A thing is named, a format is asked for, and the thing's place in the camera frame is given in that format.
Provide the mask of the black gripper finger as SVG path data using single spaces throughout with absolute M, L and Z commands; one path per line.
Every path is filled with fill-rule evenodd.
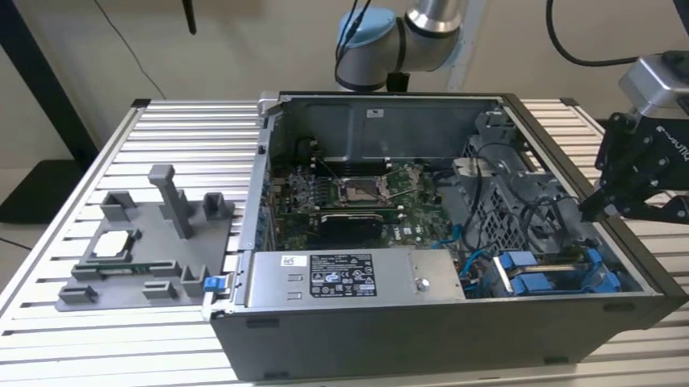
M 633 165 L 648 150 L 646 136 L 637 130 L 641 120 L 633 114 L 616 112 L 608 119 L 596 168 L 601 171 L 594 193 L 581 202 L 582 220 L 596 222 L 622 213 L 636 192 L 638 179 Z
M 617 209 L 624 217 L 661 223 L 688 224 L 688 196 L 676 195 L 662 206 L 646 204 L 646 200 L 661 191 L 641 191 L 617 197 Z

